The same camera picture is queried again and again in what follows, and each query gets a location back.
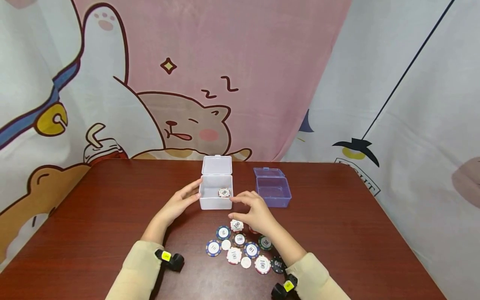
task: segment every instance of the finger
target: finger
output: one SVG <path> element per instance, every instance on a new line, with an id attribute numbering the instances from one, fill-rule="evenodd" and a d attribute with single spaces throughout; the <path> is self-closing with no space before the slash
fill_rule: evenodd
<path id="1" fill-rule="evenodd" d="M 250 197 L 231 197 L 230 200 L 232 202 L 235 202 L 235 203 L 238 203 L 238 202 L 242 202 L 243 204 L 246 204 L 248 206 L 252 206 L 253 205 L 253 199 L 250 198 Z"/>
<path id="2" fill-rule="evenodd" d="M 196 193 L 195 195 L 192 195 L 192 196 L 188 197 L 187 199 L 183 200 L 186 204 L 185 208 L 189 207 L 191 204 L 198 201 L 198 199 L 200 199 L 201 196 L 202 195 L 200 193 Z"/>
<path id="3" fill-rule="evenodd" d="M 194 189 L 198 188 L 200 186 L 200 183 L 202 182 L 202 179 L 197 179 L 195 180 L 194 182 L 188 184 L 187 186 L 185 186 L 183 189 L 181 189 L 180 191 L 178 191 L 177 193 L 179 193 L 180 197 L 182 198 L 185 198 L 185 196 L 190 193 L 191 191 L 193 191 Z"/>
<path id="4" fill-rule="evenodd" d="M 255 196 L 252 194 L 252 192 L 249 192 L 249 191 L 244 191 L 244 192 L 241 192 L 240 194 L 237 195 L 237 197 L 252 197 L 254 198 Z"/>
<path id="5" fill-rule="evenodd" d="M 228 214 L 228 217 L 230 219 L 235 219 L 235 220 L 238 220 L 238 221 L 242 221 L 244 223 L 249 223 L 247 220 L 248 220 L 248 216 L 246 214 L 239 214 L 239 213 L 230 213 Z"/>
<path id="6" fill-rule="evenodd" d="M 195 195 L 196 193 L 198 193 L 198 190 L 199 190 L 199 188 L 196 188 L 196 189 L 194 189 L 193 191 L 191 191 L 190 193 L 187 193 L 187 194 L 185 195 L 185 198 L 190 197 L 190 196 L 192 196 L 192 195 Z"/>

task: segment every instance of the purple plastic box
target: purple plastic box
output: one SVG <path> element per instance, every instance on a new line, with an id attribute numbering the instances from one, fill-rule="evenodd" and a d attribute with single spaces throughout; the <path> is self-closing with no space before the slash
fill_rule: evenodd
<path id="1" fill-rule="evenodd" d="M 268 207 L 287 207 L 292 194 L 287 178 L 280 169 L 253 168 L 257 177 L 257 193 Z"/>

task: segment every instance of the box lid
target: box lid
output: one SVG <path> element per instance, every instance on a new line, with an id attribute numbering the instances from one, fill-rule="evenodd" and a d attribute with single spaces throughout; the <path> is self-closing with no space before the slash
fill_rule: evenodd
<path id="1" fill-rule="evenodd" d="M 232 174 L 231 156 L 204 156 L 202 175 Z"/>
<path id="2" fill-rule="evenodd" d="M 253 168 L 256 177 L 269 177 L 269 178 L 281 178 L 285 177 L 285 174 L 280 169 L 276 168 Z"/>

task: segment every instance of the white plastic box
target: white plastic box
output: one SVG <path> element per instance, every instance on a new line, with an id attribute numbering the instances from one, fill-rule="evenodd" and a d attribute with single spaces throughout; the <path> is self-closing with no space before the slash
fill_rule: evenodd
<path id="1" fill-rule="evenodd" d="M 229 198 L 218 196 L 218 190 L 228 188 L 233 196 L 232 157 L 204 156 L 200 184 L 200 207 L 207 209 L 232 209 Z"/>

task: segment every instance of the blue stripe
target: blue stripe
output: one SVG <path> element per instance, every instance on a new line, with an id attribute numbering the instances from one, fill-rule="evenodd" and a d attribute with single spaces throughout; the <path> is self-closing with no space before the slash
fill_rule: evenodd
<path id="1" fill-rule="evenodd" d="M 47 108 L 49 108 L 52 104 L 59 102 L 59 91 L 61 91 L 64 86 L 66 86 L 68 82 L 70 82 L 75 77 L 76 71 L 79 67 L 79 63 L 75 63 L 70 67 L 63 69 L 53 79 L 52 92 L 50 93 L 50 97 L 47 99 L 47 101 L 45 101 L 42 105 L 35 108 L 34 110 L 28 112 L 26 115 L 16 120 L 15 122 L 10 123 L 0 129 L 0 149 L 5 147 L 9 142 L 11 142 L 12 139 L 14 139 L 20 133 L 32 127 L 34 125 L 35 119 L 37 119 L 37 117 L 42 114 Z"/>

